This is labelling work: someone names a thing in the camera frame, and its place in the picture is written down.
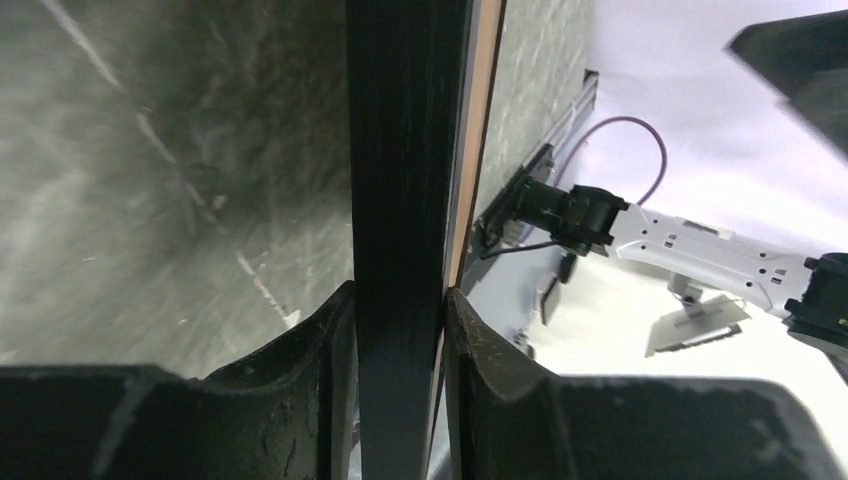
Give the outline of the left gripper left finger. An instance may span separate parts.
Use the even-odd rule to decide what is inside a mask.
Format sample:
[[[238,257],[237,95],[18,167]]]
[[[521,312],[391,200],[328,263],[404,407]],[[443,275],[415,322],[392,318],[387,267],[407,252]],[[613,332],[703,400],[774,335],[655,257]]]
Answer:
[[[354,285],[203,379],[151,365],[5,367],[5,479],[344,479]]]

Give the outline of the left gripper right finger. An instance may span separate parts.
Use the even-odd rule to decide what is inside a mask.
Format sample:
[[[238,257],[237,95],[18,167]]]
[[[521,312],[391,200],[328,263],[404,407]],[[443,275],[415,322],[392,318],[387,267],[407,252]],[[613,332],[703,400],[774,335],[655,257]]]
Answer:
[[[446,296],[457,479],[841,479],[811,415],[768,381],[560,376]]]

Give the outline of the brown backing board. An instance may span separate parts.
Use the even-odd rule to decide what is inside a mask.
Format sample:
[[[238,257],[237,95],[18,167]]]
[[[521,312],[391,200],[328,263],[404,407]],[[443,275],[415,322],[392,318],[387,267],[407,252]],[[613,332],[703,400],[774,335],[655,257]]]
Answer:
[[[471,3],[457,159],[452,173],[448,219],[450,236],[446,253],[446,285],[449,294],[461,287],[472,237],[504,12],[505,2],[502,0],[476,0]]]

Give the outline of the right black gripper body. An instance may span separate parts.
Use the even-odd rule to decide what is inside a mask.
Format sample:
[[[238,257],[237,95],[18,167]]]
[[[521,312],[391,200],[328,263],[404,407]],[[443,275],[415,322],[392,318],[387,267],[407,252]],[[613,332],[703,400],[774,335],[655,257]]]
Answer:
[[[847,12],[752,24],[728,48],[847,154]]]

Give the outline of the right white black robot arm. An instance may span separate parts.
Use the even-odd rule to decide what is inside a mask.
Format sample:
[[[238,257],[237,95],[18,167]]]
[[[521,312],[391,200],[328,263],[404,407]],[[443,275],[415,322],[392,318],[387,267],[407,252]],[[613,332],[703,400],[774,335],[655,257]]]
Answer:
[[[847,148],[847,14],[795,17],[743,29],[731,50],[840,151]],[[666,216],[612,193],[522,180],[513,219],[564,250],[666,269],[737,295],[777,317],[789,335],[847,369],[847,256],[811,257]]]

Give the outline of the black picture frame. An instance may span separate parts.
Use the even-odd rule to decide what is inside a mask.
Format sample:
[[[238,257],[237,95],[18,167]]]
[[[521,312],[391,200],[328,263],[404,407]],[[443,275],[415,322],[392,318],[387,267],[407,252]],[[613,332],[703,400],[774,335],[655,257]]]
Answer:
[[[362,475],[427,475],[471,1],[346,5]]]

